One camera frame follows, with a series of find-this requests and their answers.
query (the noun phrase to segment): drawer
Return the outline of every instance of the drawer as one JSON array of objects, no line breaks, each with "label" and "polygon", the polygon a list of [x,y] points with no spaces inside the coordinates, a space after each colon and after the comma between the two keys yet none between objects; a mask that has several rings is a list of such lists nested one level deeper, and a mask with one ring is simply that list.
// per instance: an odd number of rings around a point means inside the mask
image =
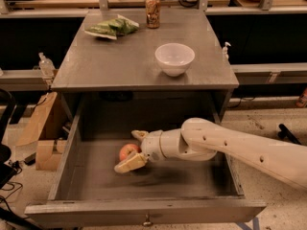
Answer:
[{"label": "drawer", "polygon": [[83,94],[48,202],[28,206],[30,218],[49,228],[246,222],[266,207],[245,199],[222,153],[209,161],[172,159],[116,173],[119,149],[137,144],[132,130],[179,128],[187,118],[213,121],[214,114],[205,91],[114,93]]}]

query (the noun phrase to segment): bowl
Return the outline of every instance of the bowl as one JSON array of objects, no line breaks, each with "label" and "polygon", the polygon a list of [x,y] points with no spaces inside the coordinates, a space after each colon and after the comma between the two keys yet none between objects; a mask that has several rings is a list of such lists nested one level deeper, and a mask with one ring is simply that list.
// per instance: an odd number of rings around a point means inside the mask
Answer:
[{"label": "bowl", "polygon": [[158,65],[168,76],[176,77],[189,69],[195,58],[194,51],[180,43],[167,43],[155,51]]}]

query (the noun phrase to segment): can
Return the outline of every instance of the can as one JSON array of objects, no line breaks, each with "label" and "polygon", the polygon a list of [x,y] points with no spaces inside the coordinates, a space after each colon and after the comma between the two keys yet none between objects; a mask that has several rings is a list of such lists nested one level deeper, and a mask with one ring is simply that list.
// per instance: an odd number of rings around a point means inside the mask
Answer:
[{"label": "can", "polygon": [[305,107],[307,105],[307,88],[303,91],[303,93],[299,96],[296,106],[297,107]]},{"label": "can", "polygon": [[160,26],[160,0],[146,0],[146,22],[148,28]]}]

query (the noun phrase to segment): drawer handle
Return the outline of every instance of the drawer handle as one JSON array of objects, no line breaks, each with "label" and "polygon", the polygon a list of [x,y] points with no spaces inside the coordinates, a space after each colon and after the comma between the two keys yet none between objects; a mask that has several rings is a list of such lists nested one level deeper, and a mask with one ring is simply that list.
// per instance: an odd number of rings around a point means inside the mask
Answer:
[{"label": "drawer handle", "polygon": [[145,221],[143,222],[143,226],[145,227],[151,227],[153,226],[154,224],[151,222],[151,219],[150,219],[150,215],[149,214],[146,214],[146,219]]}]

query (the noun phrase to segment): apple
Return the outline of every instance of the apple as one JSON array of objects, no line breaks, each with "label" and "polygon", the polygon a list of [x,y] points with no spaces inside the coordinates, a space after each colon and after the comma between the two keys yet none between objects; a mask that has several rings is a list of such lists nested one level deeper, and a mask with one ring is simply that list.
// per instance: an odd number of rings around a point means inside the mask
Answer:
[{"label": "apple", "polygon": [[136,151],[136,152],[141,152],[142,150],[140,149],[140,147],[138,147],[137,145],[133,144],[133,143],[128,143],[128,144],[125,144],[119,151],[119,160],[120,161],[123,161],[125,160],[128,155],[130,153],[132,153],[133,151]]}]

